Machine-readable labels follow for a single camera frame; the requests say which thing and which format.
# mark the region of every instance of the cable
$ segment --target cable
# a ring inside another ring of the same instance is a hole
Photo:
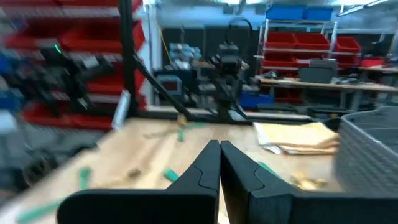
[[[228,37],[228,36],[229,36],[230,30],[232,29],[232,23],[234,23],[234,22],[239,22],[239,21],[244,21],[244,22],[246,22],[246,23],[249,25],[248,39],[247,39],[247,41],[246,41],[246,45],[243,47],[243,50],[242,50],[243,54],[241,55],[241,57],[242,57],[243,59],[247,59],[246,57],[248,56],[248,50],[249,50],[249,46],[250,46],[251,39],[252,39],[252,36],[253,36],[253,26],[251,25],[250,21],[248,21],[248,20],[245,19],[245,18],[235,18],[235,19],[231,19],[231,20],[229,21],[229,23],[228,23],[228,29],[227,29],[226,32],[225,32],[225,42],[226,42],[227,44],[230,44],[230,41],[229,41],[229,37]]]
[[[158,24],[156,24],[156,26],[157,26],[157,28],[158,28],[158,30],[160,32],[160,38],[162,39],[164,50],[166,51],[167,57],[169,58],[169,62],[171,64],[172,63],[172,59],[170,58],[170,54],[169,54],[169,51],[167,50],[166,43],[164,42],[162,29],[159,27]]]

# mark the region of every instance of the green light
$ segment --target green light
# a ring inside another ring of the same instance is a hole
[[[60,50],[60,48],[58,47],[58,45],[57,45],[57,44],[54,44],[54,46],[55,46],[55,49],[58,50],[58,52],[59,52],[60,54],[62,54],[62,51]]]

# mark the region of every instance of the ceiling light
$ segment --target ceiling light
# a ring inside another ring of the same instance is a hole
[[[359,11],[359,10],[361,10],[361,9],[363,9],[363,8],[365,8],[365,6],[356,6],[356,7],[352,8],[352,9],[348,9],[348,10],[345,11],[345,12],[342,12],[342,13],[337,14],[336,16],[345,16],[345,15],[347,15],[347,14],[350,14],[350,13],[353,13],[353,12],[356,12],[356,11]]]
[[[370,3],[368,3],[368,4],[366,5],[366,7],[375,6],[375,5],[377,5],[377,4],[380,4],[380,3],[383,3],[383,2],[386,2],[386,1],[388,1],[388,0],[377,0],[377,1],[374,1],[374,2],[370,2]]]

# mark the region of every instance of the gold object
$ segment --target gold object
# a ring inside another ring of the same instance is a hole
[[[309,179],[302,172],[293,175],[292,182],[301,190],[319,190],[328,184],[324,179]]]
[[[99,183],[96,185],[97,188],[107,188],[107,187],[114,187],[116,185],[121,185],[127,182],[130,182],[131,180],[135,179],[141,175],[141,170],[139,169],[133,169],[130,170],[127,174],[124,174],[123,176],[117,177],[113,180]]]

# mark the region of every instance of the workbench surface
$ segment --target workbench surface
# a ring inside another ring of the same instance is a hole
[[[266,163],[283,179],[290,182],[294,172],[301,171],[311,178],[328,181],[325,190],[340,190],[332,175],[333,156],[275,155],[259,147],[252,126],[205,124],[202,128],[185,131],[185,141],[178,141],[172,133],[157,138],[146,134],[178,129],[175,121],[134,118],[117,132],[109,133],[98,143],[96,151],[77,155],[27,192],[16,197],[0,210],[0,223],[15,223],[21,211],[66,197],[79,188],[78,172],[91,167],[91,186],[109,182],[138,168],[142,174],[136,179],[112,188],[165,189],[171,183],[164,176],[165,169],[181,175],[193,162],[209,140],[229,140],[255,161]],[[220,211],[226,213],[223,194]],[[56,223],[55,212],[32,223]]]

